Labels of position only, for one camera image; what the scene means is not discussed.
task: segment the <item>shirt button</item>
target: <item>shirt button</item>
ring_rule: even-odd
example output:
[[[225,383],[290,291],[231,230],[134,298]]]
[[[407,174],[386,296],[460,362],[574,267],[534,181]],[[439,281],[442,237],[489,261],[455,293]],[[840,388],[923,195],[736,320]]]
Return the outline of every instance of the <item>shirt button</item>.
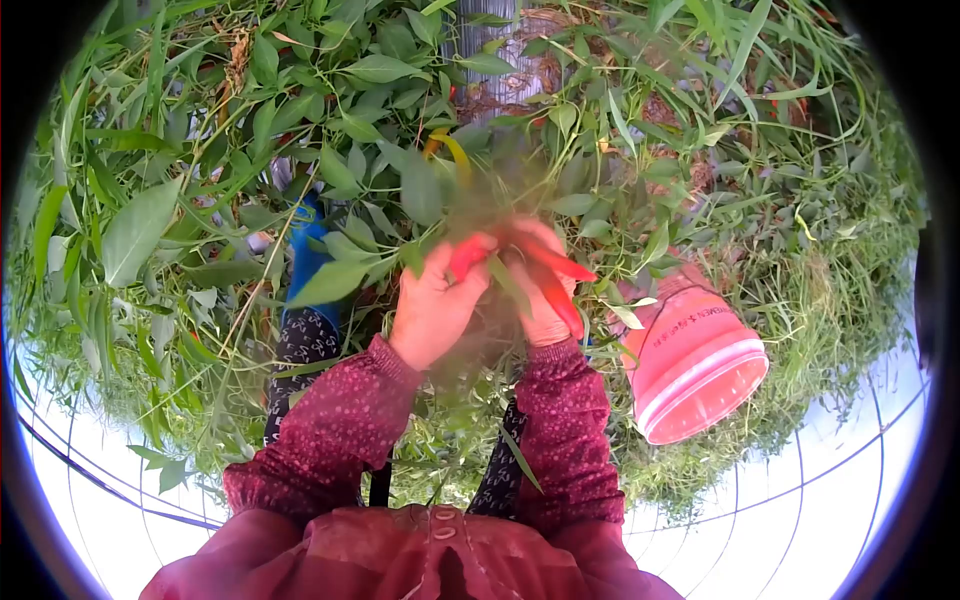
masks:
[[[449,540],[450,538],[457,535],[457,530],[453,527],[441,527],[437,531],[433,532],[434,540]]]

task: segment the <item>sky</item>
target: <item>sky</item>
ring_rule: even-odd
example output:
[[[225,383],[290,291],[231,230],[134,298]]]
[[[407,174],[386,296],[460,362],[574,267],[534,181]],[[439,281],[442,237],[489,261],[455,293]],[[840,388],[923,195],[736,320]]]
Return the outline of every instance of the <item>sky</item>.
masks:
[[[697,524],[669,528],[652,506],[628,513],[628,552],[687,598],[830,598],[869,556],[909,476],[928,390],[916,351],[892,350],[864,377],[844,425],[812,405],[780,456],[748,456],[706,493]],[[126,448],[142,437],[35,397],[36,413],[22,400],[18,408],[37,434],[135,504],[212,525],[228,517],[193,486],[158,494],[159,471],[143,471]],[[113,497],[21,430],[64,534],[113,597],[135,598],[163,564],[193,554],[213,533]]]

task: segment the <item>red sleeve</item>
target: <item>red sleeve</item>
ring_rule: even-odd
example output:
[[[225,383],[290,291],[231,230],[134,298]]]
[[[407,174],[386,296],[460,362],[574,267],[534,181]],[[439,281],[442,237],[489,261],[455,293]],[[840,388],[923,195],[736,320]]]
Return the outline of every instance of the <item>red sleeve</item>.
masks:
[[[660,577],[636,568],[623,547],[623,531],[606,521],[584,521],[547,540],[573,555],[594,598],[617,600],[681,600]]]
[[[364,463],[381,468],[403,433],[422,381],[379,336],[367,351],[313,382],[253,460],[230,465],[224,490],[235,515],[259,508],[300,527],[356,504]]]
[[[524,478],[517,519],[547,539],[579,521],[622,524],[623,492],[604,436],[610,404],[575,340],[530,349],[516,407],[527,415],[520,451],[543,489]]]
[[[252,573],[273,563],[282,572],[294,565],[284,552],[303,539],[303,529],[268,511],[251,510],[229,519],[197,554],[164,566],[140,592],[140,600],[231,598],[250,593]]]

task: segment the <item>hand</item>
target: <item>hand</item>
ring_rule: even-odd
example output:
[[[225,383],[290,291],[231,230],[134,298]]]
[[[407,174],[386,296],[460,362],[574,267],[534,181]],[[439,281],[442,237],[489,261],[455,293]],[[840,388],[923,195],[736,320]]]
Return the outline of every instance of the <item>hand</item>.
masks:
[[[496,240],[490,238],[490,249]],[[400,277],[400,300],[388,341],[394,352],[417,371],[424,371],[449,350],[469,323],[480,295],[490,286],[487,263],[475,265],[463,282],[446,281],[453,247],[442,242],[423,261],[417,279],[409,268]]]
[[[537,236],[550,250],[566,255],[564,243],[560,241],[553,229],[537,219],[517,217],[514,218],[513,225],[521,231]],[[523,325],[523,331],[527,334],[530,345],[534,348],[540,348],[569,338],[569,327],[557,316],[550,303],[543,297],[540,288],[527,275],[523,259],[516,252],[509,252],[504,257],[504,263],[510,269],[510,274],[514,277],[516,284],[526,292],[527,298],[530,299],[532,317],[528,317],[523,312],[520,313],[520,323]],[[560,283],[564,285],[567,295],[573,298],[573,288],[576,287],[577,282],[573,277],[561,275],[556,271],[554,273]]]

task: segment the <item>red chili pepper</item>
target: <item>red chili pepper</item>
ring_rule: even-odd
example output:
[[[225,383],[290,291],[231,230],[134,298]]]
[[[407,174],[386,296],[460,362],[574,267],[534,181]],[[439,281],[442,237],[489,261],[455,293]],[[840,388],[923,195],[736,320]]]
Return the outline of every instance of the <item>red chili pepper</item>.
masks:
[[[457,244],[453,249],[453,255],[450,257],[450,272],[453,274],[453,279],[457,283],[466,279],[467,273],[473,268],[473,265],[486,260],[491,252],[493,251],[484,247],[481,233],[474,233]]]
[[[583,339],[584,322],[580,319],[580,313],[573,305],[573,300],[566,294],[564,285],[560,283],[553,269],[532,260],[527,262],[527,273],[530,274],[530,278],[543,292],[543,297],[550,304],[550,307],[570,330],[570,335],[577,340]]]
[[[510,243],[520,248],[527,258],[527,262],[540,262],[550,269],[571,276],[578,281],[596,281],[597,275],[581,267],[566,256],[553,252],[542,244],[540,240],[529,233],[512,231]]]

